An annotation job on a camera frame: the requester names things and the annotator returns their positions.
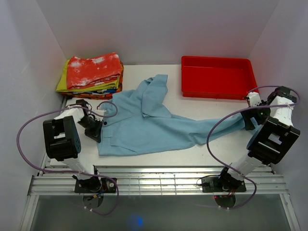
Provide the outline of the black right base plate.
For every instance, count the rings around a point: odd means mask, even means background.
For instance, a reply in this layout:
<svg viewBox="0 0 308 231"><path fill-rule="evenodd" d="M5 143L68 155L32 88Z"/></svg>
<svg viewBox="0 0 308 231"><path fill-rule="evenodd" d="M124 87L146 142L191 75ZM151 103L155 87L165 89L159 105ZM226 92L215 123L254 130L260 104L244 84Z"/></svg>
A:
<svg viewBox="0 0 308 231"><path fill-rule="evenodd" d="M219 176L205 176L197 180L197 186L202 188L206 193L243 193L246 192L246 186L243 181L228 181L221 179Z"/></svg>

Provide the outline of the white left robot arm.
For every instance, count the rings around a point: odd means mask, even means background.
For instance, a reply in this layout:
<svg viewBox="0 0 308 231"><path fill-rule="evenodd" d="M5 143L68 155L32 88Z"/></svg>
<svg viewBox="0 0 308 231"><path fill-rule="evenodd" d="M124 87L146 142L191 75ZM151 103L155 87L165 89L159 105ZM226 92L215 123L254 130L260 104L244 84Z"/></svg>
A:
<svg viewBox="0 0 308 231"><path fill-rule="evenodd" d="M102 180L94 176L98 174L97 168L79 155L81 141L77 124L84 128L86 137L101 142L101 129L106 122L89 112L89 109L91 105L87 101L77 100L59 116L44 121L43 133L47 156L70 167L79 187L97 192L102 187Z"/></svg>

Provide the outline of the aluminium rail frame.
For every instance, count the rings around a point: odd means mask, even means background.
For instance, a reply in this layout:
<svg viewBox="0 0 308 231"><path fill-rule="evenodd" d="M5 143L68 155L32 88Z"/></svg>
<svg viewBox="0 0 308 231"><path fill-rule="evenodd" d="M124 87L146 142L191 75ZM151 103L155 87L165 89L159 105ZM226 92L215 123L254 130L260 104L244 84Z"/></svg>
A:
<svg viewBox="0 0 308 231"><path fill-rule="evenodd" d="M247 107L242 100L215 100L201 98L169 97L165 104L175 114L190 117L189 110L195 109L194 118L223 117ZM103 175L117 178L120 196L150 195L214 195L202 193L197 187L197 178L205 175L216 175L222 166L208 153L206 146L195 146L190 149L144 154L128 157L99 157L96 143L84 135L84 129L77 125L82 143L81 155L91 161ZM236 161L244 153L246 143L252 136L248 131L237 131L223 136L210 143L213 154L224 162ZM60 172L42 172L34 175L28 190L29 197L39 195L70 195L74 193L74 180L64 164L50 160L44 155L42 168ZM277 194L280 196L284 213L292 231L300 231L289 189L282 174L274 174L273 166L256 168L248 178L257 185L257 194Z"/></svg>

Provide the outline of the orange patterned folded trousers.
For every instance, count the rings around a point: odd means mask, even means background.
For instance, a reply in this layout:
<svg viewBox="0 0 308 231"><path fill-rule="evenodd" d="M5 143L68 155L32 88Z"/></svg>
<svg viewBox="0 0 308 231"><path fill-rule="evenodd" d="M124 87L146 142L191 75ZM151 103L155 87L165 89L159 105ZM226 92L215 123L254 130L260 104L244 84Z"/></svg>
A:
<svg viewBox="0 0 308 231"><path fill-rule="evenodd" d="M123 89L123 73L124 73L124 66L122 65L121 75L119 77L118 86L117 88L108 88L103 90L94 90L94 91L77 91L77 92L64 92L58 91L59 94L67 97L68 99L72 98L82 98L82 99L91 99L91 100L109 100L112 99L113 94L119 93Z"/></svg>

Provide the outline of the light blue trousers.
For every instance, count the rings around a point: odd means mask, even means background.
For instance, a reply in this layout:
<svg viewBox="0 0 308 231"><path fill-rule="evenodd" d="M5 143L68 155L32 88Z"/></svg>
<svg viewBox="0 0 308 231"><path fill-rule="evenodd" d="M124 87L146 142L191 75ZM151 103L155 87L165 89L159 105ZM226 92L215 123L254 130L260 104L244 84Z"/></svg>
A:
<svg viewBox="0 0 308 231"><path fill-rule="evenodd" d="M117 114L107 119L97 144L100 156L134 156L192 148L244 128L240 114L219 124L218 119L193 120L172 114L163 101L167 94L167 75L142 81L135 90L116 93L101 108Z"/></svg>

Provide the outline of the red white tie-dye trousers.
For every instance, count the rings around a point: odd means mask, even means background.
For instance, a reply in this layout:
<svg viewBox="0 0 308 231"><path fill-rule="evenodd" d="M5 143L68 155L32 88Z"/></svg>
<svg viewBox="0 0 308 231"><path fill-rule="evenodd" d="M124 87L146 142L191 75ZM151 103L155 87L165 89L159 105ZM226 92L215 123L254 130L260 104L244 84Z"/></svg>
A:
<svg viewBox="0 0 308 231"><path fill-rule="evenodd" d="M68 89L85 89L117 81L122 65L117 53L94 58L72 57L67 64L66 86Z"/></svg>

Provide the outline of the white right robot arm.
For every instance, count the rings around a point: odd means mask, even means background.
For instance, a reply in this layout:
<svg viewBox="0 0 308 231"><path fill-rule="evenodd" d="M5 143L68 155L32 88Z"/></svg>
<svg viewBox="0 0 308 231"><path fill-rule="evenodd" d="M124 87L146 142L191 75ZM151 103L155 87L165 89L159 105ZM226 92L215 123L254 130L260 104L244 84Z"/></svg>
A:
<svg viewBox="0 0 308 231"><path fill-rule="evenodd" d="M244 177L256 168L279 163L300 135L292 123L297 98L291 95L291 89L277 87L266 101L251 91L245 99L250 110L241 113L244 128L254 130L254 122L259 128L246 147L248 152L221 171L217 184L223 191L237 190L244 184Z"/></svg>

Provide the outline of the red plastic tray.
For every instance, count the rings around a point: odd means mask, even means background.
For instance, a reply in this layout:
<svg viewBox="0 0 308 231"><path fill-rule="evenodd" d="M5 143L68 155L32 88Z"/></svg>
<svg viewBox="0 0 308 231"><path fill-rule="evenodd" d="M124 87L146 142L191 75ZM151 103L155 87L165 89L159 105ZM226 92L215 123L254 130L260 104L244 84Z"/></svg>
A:
<svg viewBox="0 0 308 231"><path fill-rule="evenodd" d="M257 87L251 62L243 58L182 56L184 97L243 100Z"/></svg>

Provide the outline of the yellow green folded trousers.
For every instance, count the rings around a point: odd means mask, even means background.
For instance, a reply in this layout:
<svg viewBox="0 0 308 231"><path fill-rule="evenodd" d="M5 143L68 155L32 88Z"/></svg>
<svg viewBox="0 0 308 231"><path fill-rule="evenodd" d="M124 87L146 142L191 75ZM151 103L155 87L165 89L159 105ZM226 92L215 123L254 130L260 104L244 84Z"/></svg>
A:
<svg viewBox="0 0 308 231"><path fill-rule="evenodd" d="M122 65L121 75L117 76L117 79L114 79L113 81L106 80L102 84L97 83L97 84L94 84L93 86L91 85L90 87L86 87L86 88L77 87L76 89L67 89L66 75L67 75L68 63L69 63L69 60L66 60L64 67L63 67L60 81L56 88L56 92L84 92L84 91L100 91L100 90L107 90L107 89L118 89L119 84L123 82L124 66L121 63Z"/></svg>

